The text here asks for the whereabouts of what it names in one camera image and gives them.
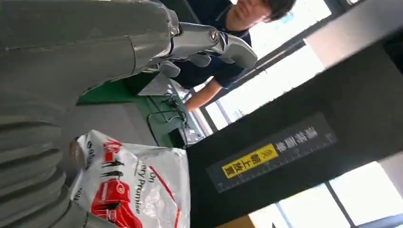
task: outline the black cable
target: black cable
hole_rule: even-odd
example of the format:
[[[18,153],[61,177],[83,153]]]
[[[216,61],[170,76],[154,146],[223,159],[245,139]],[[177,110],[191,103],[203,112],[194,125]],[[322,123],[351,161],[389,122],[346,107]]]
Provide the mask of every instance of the black cable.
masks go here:
[[[155,134],[154,134],[153,128],[152,128],[152,126],[151,126],[151,122],[150,122],[151,117],[152,117],[153,115],[155,115],[155,114],[163,114],[163,113],[176,113],[176,112],[178,112],[178,110],[171,110],[171,111],[159,111],[159,112],[156,112],[156,113],[151,113],[151,114],[149,114],[149,115],[148,115],[148,117],[147,117],[147,126],[148,126],[148,128],[150,129],[151,135],[153,136],[153,138],[154,138],[155,143],[157,144],[157,146],[160,146],[160,145],[159,145],[159,143],[158,143],[158,141],[157,141],[157,138],[155,137]]]
[[[157,110],[158,110],[159,112],[161,112],[160,107],[158,107],[158,105],[155,103],[155,101],[153,100],[153,98],[152,98],[151,96],[148,96],[148,99],[150,99],[151,103],[153,103],[153,105],[157,108]],[[165,120],[166,122],[168,122],[168,119],[166,118],[166,116],[164,115],[164,113],[161,113],[161,115],[163,116],[164,120]]]
[[[183,132],[183,136],[184,136],[184,139],[185,139],[185,145],[184,145],[184,149],[186,149],[187,150],[187,148],[188,148],[188,139],[187,139],[187,136],[186,136],[186,131],[185,131],[185,129],[188,127],[189,128],[189,124],[188,124],[188,121],[187,121],[187,113],[185,112],[185,111],[183,111],[181,108],[180,108],[180,105],[178,104],[178,102],[176,102],[176,100],[175,100],[175,95],[174,94],[166,94],[166,99],[164,100],[164,101],[162,101],[162,103],[165,103],[166,105],[168,105],[168,106],[170,106],[171,108],[173,108],[173,109],[175,109],[175,110],[170,110],[170,111],[161,111],[161,109],[158,107],[158,105],[156,104],[156,102],[150,97],[150,96],[148,96],[148,98],[150,99],[150,101],[153,103],[153,105],[157,108],[157,110],[158,110],[158,112],[156,112],[156,113],[151,113],[150,115],[148,115],[148,117],[147,117],[147,125],[148,125],[148,128],[150,129],[150,132],[151,132],[151,135],[153,136],[153,138],[154,138],[154,140],[155,140],[155,142],[156,142],[156,144],[157,144],[157,146],[160,146],[159,145],[159,143],[158,143],[158,141],[157,141],[157,139],[156,139],[156,137],[155,137],[155,134],[154,134],[154,131],[153,131],[153,128],[152,128],[152,126],[151,126],[151,117],[153,116],[153,115],[155,115],[155,114],[161,114],[163,117],[164,117],[164,120],[166,121],[166,123],[169,123],[169,122],[171,122],[173,119],[175,119],[175,118],[180,118],[181,120],[182,120],[182,123],[181,123],[181,130],[182,130],[182,132]],[[176,116],[173,116],[173,117],[171,117],[171,118],[166,118],[166,116],[164,115],[164,113],[177,113],[178,115],[176,115]]]

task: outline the gray surface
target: gray surface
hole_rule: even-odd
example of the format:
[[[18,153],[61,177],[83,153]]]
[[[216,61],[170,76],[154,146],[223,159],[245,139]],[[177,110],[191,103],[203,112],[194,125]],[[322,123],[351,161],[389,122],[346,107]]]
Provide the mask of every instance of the gray surface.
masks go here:
[[[305,42],[329,68],[403,28],[402,0],[366,0]]]
[[[74,137],[94,129],[124,143],[156,145],[145,118],[134,103],[78,106],[63,117],[60,125],[62,137],[59,145],[63,151],[60,166],[66,170],[67,184],[72,182],[76,174],[68,155],[69,143]]]

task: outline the plastic bag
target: plastic bag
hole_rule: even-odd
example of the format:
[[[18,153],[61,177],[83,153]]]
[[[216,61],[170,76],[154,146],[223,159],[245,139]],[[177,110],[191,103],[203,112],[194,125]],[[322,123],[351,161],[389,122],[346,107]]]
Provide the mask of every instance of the plastic bag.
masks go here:
[[[186,152],[120,143],[92,130],[77,140],[84,168],[71,199],[121,228],[190,227]]]

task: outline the man's arm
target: man's arm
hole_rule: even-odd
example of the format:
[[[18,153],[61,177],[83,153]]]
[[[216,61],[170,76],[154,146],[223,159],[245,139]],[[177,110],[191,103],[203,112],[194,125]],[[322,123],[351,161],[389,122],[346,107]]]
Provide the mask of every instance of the man's arm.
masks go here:
[[[185,104],[186,109],[191,112],[196,108],[203,106],[209,102],[220,90],[222,86],[213,78],[207,85],[193,95]]]

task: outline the window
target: window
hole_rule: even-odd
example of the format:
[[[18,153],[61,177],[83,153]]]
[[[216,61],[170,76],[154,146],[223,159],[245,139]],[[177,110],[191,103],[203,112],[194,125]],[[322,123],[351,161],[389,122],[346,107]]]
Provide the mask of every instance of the window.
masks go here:
[[[304,46],[219,100],[230,120],[225,126],[306,82],[323,69],[312,50]]]
[[[280,201],[292,227],[350,228],[324,184]]]
[[[377,162],[330,181],[354,224],[403,213],[403,200]]]
[[[372,162],[249,216],[256,228],[270,227],[267,224],[272,223],[277,228],[349,228],[402,213],[402,197],[381,165]]]
[[[276,228],[288,228],[287,222],[281,215],[275,204],[249,214],[255,228],[270,228],[274,224]]]
[[[297,0],[292,11],[281,20],[262,22],[250,29],[252,48],[262,58],[330,15],[331,12],[323,0]]]
[[[216,103],[202,107],[205,109],[203,113],[208,113],[213,120],[213,123],[209,122],[210,125],[215,125],[215,128],[220,130],[323,70],[316,55],[305,46],[301,34],[305,34],[306,29],[332,15],[326,1],[297,0],[294,8],[284,18],[271,23],[259,23],[249,30],[252,48],[259,58],[267,56],[274,50],[281,53],[279,49],[283,48],[282,45],[294,37],[299,39],[299,42],[296,42],[298,48],[292,48],[290,53],[287,51],[284,55],[289,56],[282,57],[284,59],[236,87]],[[267,64],[266,61],[264,59],[259,62],[258,67]]]

